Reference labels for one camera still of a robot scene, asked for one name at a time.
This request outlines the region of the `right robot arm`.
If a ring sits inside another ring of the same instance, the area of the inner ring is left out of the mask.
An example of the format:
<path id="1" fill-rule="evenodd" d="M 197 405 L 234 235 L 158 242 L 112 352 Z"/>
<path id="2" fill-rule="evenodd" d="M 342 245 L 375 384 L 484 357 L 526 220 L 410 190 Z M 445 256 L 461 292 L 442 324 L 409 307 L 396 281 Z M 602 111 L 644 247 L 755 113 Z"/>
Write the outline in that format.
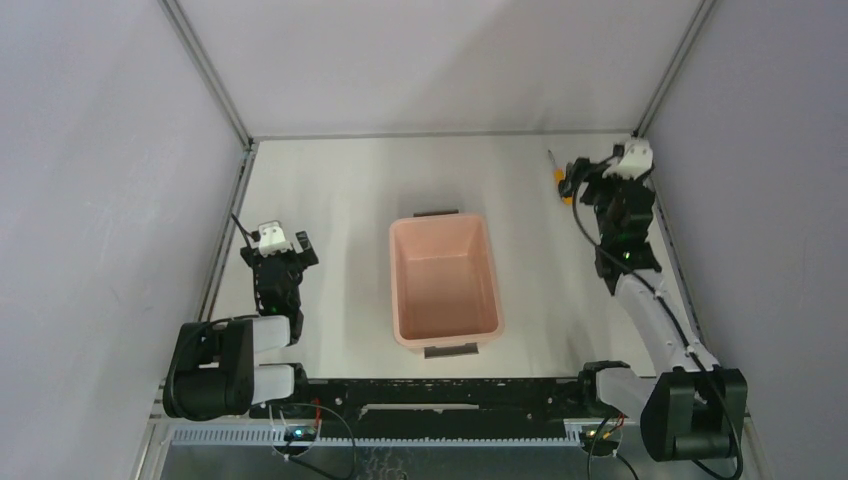
<path id="1" fill-rule="evenodd" d="M 625 178 L 610 159 L 578 158 L 558 178 L 558 193 L 576 209 L 592 209 L 598 235 L 578 212 L 572 216 L 595 253 L 597 276 L 634 322 L 655 378 L 642 378 L 624 361 L 587 362 L 579 374 L 579 406 L 592 416 L 617 413 L 638 421 L 648 455 L 656 462 L 736 461 L 743 470 L 741 433 L 747 381 L 726 368 L 688 331 L 668 300 L 662 267 L 648 239 L 656 195 L 646 174 Z"/>

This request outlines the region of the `yellow black screwdriver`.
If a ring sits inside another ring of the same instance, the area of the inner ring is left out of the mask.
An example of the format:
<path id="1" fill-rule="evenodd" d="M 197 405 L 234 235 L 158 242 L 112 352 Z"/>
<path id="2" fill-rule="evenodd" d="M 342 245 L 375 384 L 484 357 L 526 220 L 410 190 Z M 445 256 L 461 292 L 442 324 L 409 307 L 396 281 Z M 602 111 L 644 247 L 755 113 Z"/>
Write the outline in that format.
<path id="1" fill-rule="evenodd" d="M 552 164 L 554 171 L 554 180 L 556 183 L 557 194 L 562 202 L 571 206 L 573 204 L 574 185 L 573 185 L 573 163 L 568 162 L 561 165 L 554 153 L 551 150 L 547 151 L 548 159 Z"/>

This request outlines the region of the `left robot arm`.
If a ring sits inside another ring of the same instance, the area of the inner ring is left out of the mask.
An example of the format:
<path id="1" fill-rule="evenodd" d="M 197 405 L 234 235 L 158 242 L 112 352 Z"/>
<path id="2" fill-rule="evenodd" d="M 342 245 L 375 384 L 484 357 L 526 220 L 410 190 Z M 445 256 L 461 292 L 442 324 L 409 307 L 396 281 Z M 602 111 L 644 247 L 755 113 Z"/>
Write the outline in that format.
<path id="1" fill-rule="evenodd" d="M 319 263 L 308 234 L 295 239 L 293 245 L 275 223 L 247 235 L 239 254 L 251 272 L 253 313 L 180 327 L 163 387 L 167 416 L 209 421 L 244 414 L 259 401 L 255 356 L 298 343 L 300 286 Z"/>

